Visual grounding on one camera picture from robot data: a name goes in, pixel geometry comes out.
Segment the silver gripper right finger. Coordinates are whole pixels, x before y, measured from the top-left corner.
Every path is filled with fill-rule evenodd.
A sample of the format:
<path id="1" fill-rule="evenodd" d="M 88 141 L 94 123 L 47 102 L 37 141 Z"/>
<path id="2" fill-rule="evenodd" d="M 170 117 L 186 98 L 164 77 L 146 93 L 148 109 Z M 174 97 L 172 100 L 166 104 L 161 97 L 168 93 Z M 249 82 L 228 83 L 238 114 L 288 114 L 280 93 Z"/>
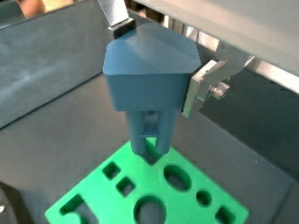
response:
<path id="1" fill-rule="evenodd" d="M 188 92 L 181 109 L 181 114 L 190 117 L 194 102 L 198 107 L 209 96 L 221 99 L 229 89 L 222 82 L 237 74 L 245 67 L 252 56 L 232 45 L 220 41 L 214 52 L 216 59 L 210 59 L 201 68 L 196 69 L 190 76 Z"/>

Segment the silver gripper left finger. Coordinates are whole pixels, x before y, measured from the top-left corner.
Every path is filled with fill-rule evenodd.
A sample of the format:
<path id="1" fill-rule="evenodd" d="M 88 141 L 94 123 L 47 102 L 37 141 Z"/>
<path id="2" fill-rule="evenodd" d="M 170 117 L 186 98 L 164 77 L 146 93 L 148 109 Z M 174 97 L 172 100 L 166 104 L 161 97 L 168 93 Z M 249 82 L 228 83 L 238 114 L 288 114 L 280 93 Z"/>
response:
<path id="1" fill-rule="evenodd" d="M 136 21 L 128 16 L 125 0 L 97 0 L 108 22 L 113 39 L 120 38 L 136 28 Z"/>

